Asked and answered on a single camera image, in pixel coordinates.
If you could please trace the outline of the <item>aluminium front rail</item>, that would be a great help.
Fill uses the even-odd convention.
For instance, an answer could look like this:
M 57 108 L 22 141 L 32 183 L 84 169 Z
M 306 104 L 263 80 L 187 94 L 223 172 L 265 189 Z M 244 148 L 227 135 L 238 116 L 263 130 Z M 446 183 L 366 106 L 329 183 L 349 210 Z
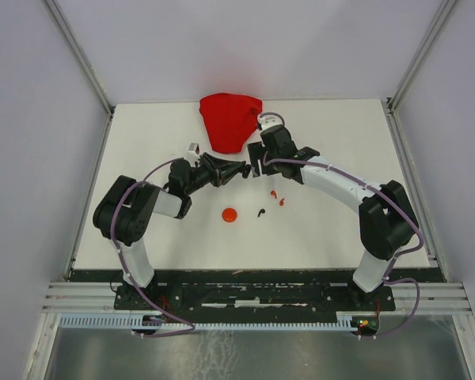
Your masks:
M 394 301 L 395 309 L 387 310 L 380 302 L 381 315 L 405 316 L 416 301 L 416 288 L 411 283 L 395 285 L 386 299 Z M 43 313 L 116 314 L 115 295 L 104 283 L 54 282 L 48 287 L 41 307 Z M 416 315 L 470 315 L 466 290 L 460 283 L 425 283 L 420 286 Z

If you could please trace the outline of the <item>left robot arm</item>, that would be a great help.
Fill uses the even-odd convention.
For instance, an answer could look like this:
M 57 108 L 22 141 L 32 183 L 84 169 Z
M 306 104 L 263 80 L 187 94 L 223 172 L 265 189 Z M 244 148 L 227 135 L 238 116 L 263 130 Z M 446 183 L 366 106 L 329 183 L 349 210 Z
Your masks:
M 143 309 L 152 308 L 159 300 L 159 289 L 150 284 L 154 268 L 144 242 L 151 215 L 183 219 L 192 206 L 191 194 L 208 184 L 221 187 L 238 174 L 246 178 L 251 171 L 246 161 L 228 161 L 207 153 L 193 164 L 185 158 L 175 158 L 159 167 L 165 166 L 169 175 L 162 187 L 146 178 L 137 181 L 119 176 L 93 214 L 93 225 L 116 250 L 123 280 L 136 285 L 132 300 Z

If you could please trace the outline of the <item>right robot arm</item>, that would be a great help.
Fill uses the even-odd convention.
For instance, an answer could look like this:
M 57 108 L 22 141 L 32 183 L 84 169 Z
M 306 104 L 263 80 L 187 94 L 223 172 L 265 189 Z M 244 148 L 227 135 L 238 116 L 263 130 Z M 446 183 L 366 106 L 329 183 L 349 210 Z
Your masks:
M 347 293 L 351 306 L 365 310 L 375 302 L 375 290 L 387 279 L 397 258 L 424 245 L 405 188 L 395 180 L 379 184 L 358 178 L 312 148 L 299 149 L 281 123 L 258 130 L 261 141 L 248 145 L 255 177 L 280 174 L 331 196 L 358 215 L 364 253 Z

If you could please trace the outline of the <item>black earbud charging case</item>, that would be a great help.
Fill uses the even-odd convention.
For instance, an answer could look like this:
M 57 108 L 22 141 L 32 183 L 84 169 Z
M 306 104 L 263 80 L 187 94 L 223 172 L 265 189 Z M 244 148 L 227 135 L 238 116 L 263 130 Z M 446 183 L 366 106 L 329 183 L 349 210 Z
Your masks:
M 250 164 L 246 164 L 242 171 L 241 171 L 241 176 L 244 178 L 244 179 L 247 179 L 250 175 L 252 171 L 252 166 Z

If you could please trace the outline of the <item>orange earbud charging case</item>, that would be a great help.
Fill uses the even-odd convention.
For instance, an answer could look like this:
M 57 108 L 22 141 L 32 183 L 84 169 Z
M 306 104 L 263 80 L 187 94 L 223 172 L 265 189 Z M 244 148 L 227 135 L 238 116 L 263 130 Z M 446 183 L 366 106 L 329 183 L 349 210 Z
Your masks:
M 237 218 L 238 218 L 238 213 L 232 207 L 225 208 L 222 211 L 222 219 L 225 222 L 235 222 L 237 220 Z

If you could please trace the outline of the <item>aluminium frame post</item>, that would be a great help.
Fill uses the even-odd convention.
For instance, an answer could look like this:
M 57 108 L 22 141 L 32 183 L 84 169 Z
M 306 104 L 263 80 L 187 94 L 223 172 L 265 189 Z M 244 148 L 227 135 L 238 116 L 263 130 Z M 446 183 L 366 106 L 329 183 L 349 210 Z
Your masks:
M 420 73 L 426 63 L 429 55 L 435 47 L 436 42 L 443 34 L 444 29 L 448 25 L 454 11 L 459 5 L 459 0 L 443 0 L 439 8 L 436 10 L 434 17 L 424 33 L 422 40 L 416 52 L 408 65 L 405 74 L 401 78 L 394 95 L 387 101 L 390 113 L 396 112 L 404 102 L 410 88 L 412 87 L 416 77 Z
M 83 74 L 83 77 L 86 79 L 94 95 L 97 97 L 101 107 L 108 115 L 113 114 L 115 106 L 108 99 L 104 86 L 101 83 L 101 80 L 97 77 L 97 72 L 89 61 L 83 46 L 78 41 L 78 38 L 76 37 L 67 16 L 64 14 L 61 5 L 56 0 L 42 0 L 41 3 L 55 23 L 56 28 L 59 30 L 61 37 L 69 48 L 72 57 Z

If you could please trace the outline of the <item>left aluminium frame post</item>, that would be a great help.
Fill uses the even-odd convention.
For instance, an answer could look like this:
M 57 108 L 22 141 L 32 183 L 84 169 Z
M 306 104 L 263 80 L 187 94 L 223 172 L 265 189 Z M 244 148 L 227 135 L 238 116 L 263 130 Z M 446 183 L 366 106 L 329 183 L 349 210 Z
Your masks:
M 42 0 L 41 3 L 55 23 L 56 28 L 59 30 L 61 37 L 69 48 L 72 57 L 83 74 L 83 77 L 86 79 L 94 95 L 97 97 L 101 107 L 108 115 L 113 114 L 115 106 L 108 99 L 104 86 L 101 83 L 101 80 L 97 77 L 97 72 L 89 61 L 83 46 L 78 41 L 78 38 L 76 37 L 67 16 L 64 14 L 61 5 L 56 0 Z

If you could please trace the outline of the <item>right aluminium frame post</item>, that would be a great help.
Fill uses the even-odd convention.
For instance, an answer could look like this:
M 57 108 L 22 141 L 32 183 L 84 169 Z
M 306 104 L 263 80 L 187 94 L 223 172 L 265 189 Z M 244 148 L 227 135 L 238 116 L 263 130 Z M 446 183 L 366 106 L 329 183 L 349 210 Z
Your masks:
M 436 10 L 434 17 L 424 33 L 422 40 L 416 52 L 408 65 L 405 74 L 401 78 L 394 95 L 387 101 L 390 113 L 396 112 L 404 102 L 410 88 L 412 87 L 416 77 L 420 73 L 426 63 L 429 55 L 435 47 L 436 42 L 443 34 L 444 29 L 448 25 L 454 11 L 459 5 L 459 0 L 443 0 L 439 8 Z

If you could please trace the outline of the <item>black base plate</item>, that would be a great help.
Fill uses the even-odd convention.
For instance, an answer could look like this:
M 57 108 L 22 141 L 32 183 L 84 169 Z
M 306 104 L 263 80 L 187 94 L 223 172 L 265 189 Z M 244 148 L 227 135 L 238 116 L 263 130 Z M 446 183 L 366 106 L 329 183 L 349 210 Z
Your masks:
M 178 317 L 209 322 L 270 313 L 281 317 L 333 319 L 338 312 L 380 314 L 396 309 L 392 290 L 366 294 L 350 270 L 160 270 L 151 283 L 117 289 L 117 310 L 151 310 L 156 303 Z

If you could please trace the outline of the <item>red cloth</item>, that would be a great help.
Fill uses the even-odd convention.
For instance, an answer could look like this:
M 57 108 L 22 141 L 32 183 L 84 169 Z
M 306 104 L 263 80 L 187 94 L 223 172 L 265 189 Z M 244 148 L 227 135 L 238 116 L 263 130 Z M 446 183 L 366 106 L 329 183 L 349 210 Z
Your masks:
M 241 94 L 214 93 L 199 101 L 211 149 L 220 154 L 241 153 L 262 111 L 262 100 Z

